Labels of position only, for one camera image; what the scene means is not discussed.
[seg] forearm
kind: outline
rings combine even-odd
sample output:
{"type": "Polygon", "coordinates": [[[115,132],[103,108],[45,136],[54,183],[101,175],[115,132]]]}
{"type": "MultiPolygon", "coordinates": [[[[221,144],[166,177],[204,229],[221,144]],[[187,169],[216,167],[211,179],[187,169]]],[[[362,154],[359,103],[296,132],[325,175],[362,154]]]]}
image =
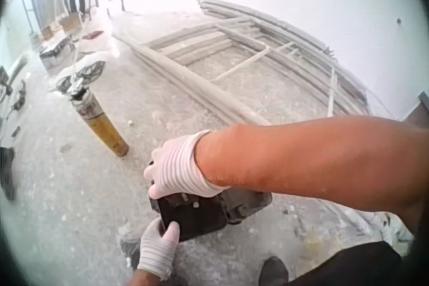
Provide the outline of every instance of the forearm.
{"type": "Polygon", "coordinates": [[[132,280],[128,286],[157,286],[160,283],[160,278],[147,271],[138,269],[135,271],[132,280]]]}
{"type": "Polygon", "coordinates": [[[401,215],[427,191],[429,132],[373,117],[237,125],[203,137],[195,158],[205,178],[218,186],[401,215]]]}

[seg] dark pants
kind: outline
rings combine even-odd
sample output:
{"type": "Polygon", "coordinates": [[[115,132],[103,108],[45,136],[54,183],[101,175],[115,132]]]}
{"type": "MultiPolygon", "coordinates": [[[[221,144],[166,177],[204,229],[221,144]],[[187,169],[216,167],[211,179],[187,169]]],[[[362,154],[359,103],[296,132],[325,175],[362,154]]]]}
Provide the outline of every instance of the dark pants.
{"type": "Polygon", "coordinates": [[[370,242],[339,251],[289,283],[278,283],[284,270],[272,273],[272,280],[260,286],[388,286],[401,265],[401,257],[386,242],[370,242]]]}
{"type": "MultiPolygon", "coordinates": [[[[70,2],[70,11],[72,13],[77,12],[76,0],[68,0],[70,2]]],[[[79,11],[85,13],[85,0],[79,0],[79,11]]]]}

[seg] plaster dust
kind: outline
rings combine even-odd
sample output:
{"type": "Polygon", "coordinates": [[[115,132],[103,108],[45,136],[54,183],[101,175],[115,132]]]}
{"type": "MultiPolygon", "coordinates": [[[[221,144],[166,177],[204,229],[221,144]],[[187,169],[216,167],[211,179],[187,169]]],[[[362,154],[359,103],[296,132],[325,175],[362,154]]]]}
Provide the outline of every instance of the plaster dust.
{"type": "MultiPolygon", "coordinates": [[[[127,14],[115,26],[141,42],[208,21],[196,13],[127,14]]],[[[31,281],[43,285],[124,285],[131,269],[118,242],[124,232],[139,236],[156,217],[143,169],[151,151],[166,139],[201,129],[220,129],[210,111],[140,64],[110,36],[112,26],[95,16],[87,32],[104,34],[82,42],[82,51],[110,51],[111,58],[91,90],[130,145],[124,158],[110,152],[57,92],[37,56],[14,82],[28,77],[27,99],[2,127],[2,146],[15,149],[17,201],[0,194],[6,234],[31,281]],[[11,138],[16,126],[21,132],[11,138]]],[[[247,56],[235,48],[196,62],[191,69],[215,76],[247,56]]],[[[322,117],[325,109],[287,79],[256,63],[219,86],[273,123],[322,117]]],[[[262,262],[277,255],[295,277],[344,246],[379,240],[341,226],[320,202],[275,195],[272,205],[237,226],[184,242],[175,267],[195,285],[255,284],[262,262]]]]}

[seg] hand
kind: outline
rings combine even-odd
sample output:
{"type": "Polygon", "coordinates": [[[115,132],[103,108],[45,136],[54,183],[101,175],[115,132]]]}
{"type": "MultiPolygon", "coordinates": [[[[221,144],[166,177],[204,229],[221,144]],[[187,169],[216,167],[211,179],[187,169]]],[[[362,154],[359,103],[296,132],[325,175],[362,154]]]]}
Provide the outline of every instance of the hand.
{"type": "Polygon", "coordinates": [[[174,253],[179,243],[180,227],[171,222],[166,233],[160,234],[161,218],[156,218],[146,228],[140,240],[140,262],[137,269],[142,269],[167,279],[173,265],[174,253]]]}
{"type": "Polygon", "coordinates": [[[179,192],[209,198],[227,188],[208,182],[195,164],[195,145],[208,132],[205,130],[177,137],[166,141],[162,148],[152,151],[154,162],[144,172],[145,179],[155,183],[149,189],[149,196],[152,199],[179,192]]]}

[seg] black shoe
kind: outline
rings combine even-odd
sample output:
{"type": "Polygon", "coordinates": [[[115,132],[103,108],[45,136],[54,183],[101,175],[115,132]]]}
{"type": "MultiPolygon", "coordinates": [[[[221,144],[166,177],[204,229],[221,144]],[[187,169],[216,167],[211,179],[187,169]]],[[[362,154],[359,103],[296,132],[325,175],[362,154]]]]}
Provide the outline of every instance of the black shoe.
{"type": "Polygon", "coordinates": [[[259,286],[283,286],[289,281],[289,272],[278,257],[272,256],[263,262],[259,274],[259,286]]]}
{"type": "Polygon", "coordinates": [[[9,201],[14,201],[16,195],[12,178],[12,160],[14,157],[15,152],[12,148],[0,147],[0,184],[9,201]]]}

